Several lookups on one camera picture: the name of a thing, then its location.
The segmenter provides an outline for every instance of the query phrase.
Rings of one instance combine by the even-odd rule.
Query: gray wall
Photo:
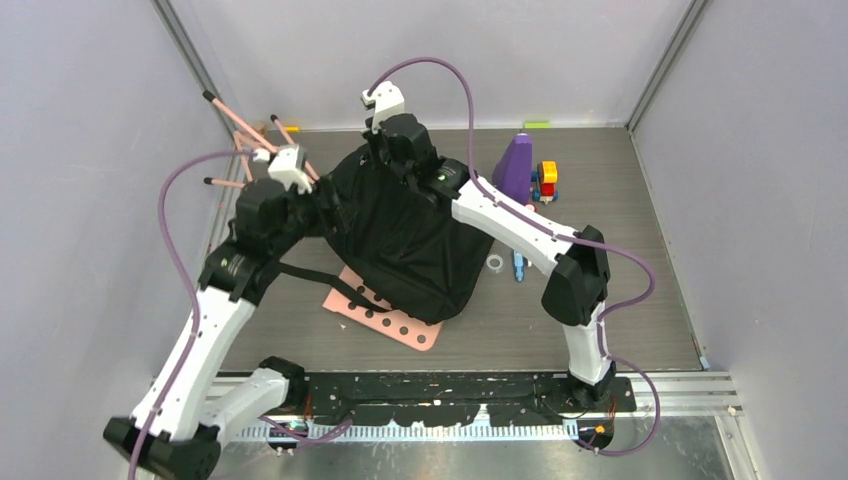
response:
[[[848,468],[848,4],[713,2],[636,135],[770,478]]]
[[[2,476],[116,478],[125,462],[102,429],[188,314],[159,187],[226,136],[147,1],[5,2],[0,39]],[[217,198],[200,177],[220,171],[169,196],[192,272]]]
[[[216,83],[232,87],[228,100],[248,118],[276,112],[308,128],[361,128],[360,92],[419,55],[445,58],[468,77],[478,125],[623,125],[689,2],[175,3]],[[428,127],[467,123],[446,70],[418,66],[393,80]]]

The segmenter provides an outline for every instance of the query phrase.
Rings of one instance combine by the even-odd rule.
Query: yellow block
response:
[[[542,183],[556,183],[557,171],[556,162],[553,160],[544,160],[541,168]]]

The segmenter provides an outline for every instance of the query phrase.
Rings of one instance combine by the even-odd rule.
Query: pink tool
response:
[[[373,291],[362,284],[362,279],[348,267],[342,270],[339,278],[357,289],[362,295],[372,300],[374,304],[383,308],[390,309],[391,305]],[[368,310],[363,307],[353,305],[347,297],[339,293],[335,288],[330,290],[327,299],[324,300],[323,307],[331,312],[341,313],[342,315],[355,320],[372,330],[376,330],[383,335],[391,337],[398,342],[412,347],[416,350],[426,352],[433,348],[436,343],[436,338],[439,336],[439,331],[442,329],[442,324],[427,325],[426,323],[412,318],[400,310],[390,310],[386,313],[378,313]]]

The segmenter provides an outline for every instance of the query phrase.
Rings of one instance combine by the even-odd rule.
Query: gray floor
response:
[[[639,443],[650,419],[620,418],[610,450]],[[638,455],[604,458],[571,442],[378,442],[322,445],[276,457],[267,445],[231,443],[212,478],[308,480],[732,479],[713,417],[664,418]]]
[[[476,133],[479,172],[490,177],[512,136],[511,130]],[[535,161],[555,160],[559,169],[557,202],[539,212],[557,222],[600,229],[608,243],[629,249],[657,272],[656,293],[641,305],[608,320],[612,352],[650,369],[699,369],[689,323],[668,261],[648,190],[624,129],[533,131]],[[465,159],[465,131],[431,132],[443,155]],[[297,136],[321,172],[362,143],[355,132],[302,133]],[[507,261],[509,250],[495,243]],[[338,273],[342,263],[321,239],[304,240],[285,260]],[[610,256],[611,302],[640,294],[647,280],[638,266]],[[518,284],[509,268],[485,270],[465,311],[448,320],[435,346],[418,352],[356,322],[321,308],[329,288],[281,276],[239,334],[224,361],[225,370],[252,370],[268,355],[307,370],[565,370],[568,354],[558,323],[539,299],[545,279],[530,270]]]

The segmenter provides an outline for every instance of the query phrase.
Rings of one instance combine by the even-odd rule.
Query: floor panel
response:
[[[466,132],[432,131],[439,153],[465,159]],[[490,178],[516,131],[475,132],[478,171]],[[582,228],[591,224],[606,241],[629,249],[656,270],[656,293],[608,319],[610,350],[651,370],[700,368],[677,282],[667,258],[648,190],[624,129],[552,129],[532,132],[534,162],[555,160],[557,202],[539,213]],[[309,159],[320,172],[363,143],[356,132],[302,133]],[[286,276],[268,290],[256,314],[239,334],[225,370],[252,370],[269,355],[307,370],[565,370],[568,353],[560,325],[539,300],[545,279],[529,270],[516,283],[510,251],[495,242],[507,262],[500,274],[485,269],[462,314],[447,320],[435,346],[418,352],[345,317],[321,308],[329,288]],[[308,239],[285,261],[338,273],[342,262],[323,239]],[[609,301],[640,294],[647,285],[641,269],[610,256]]]

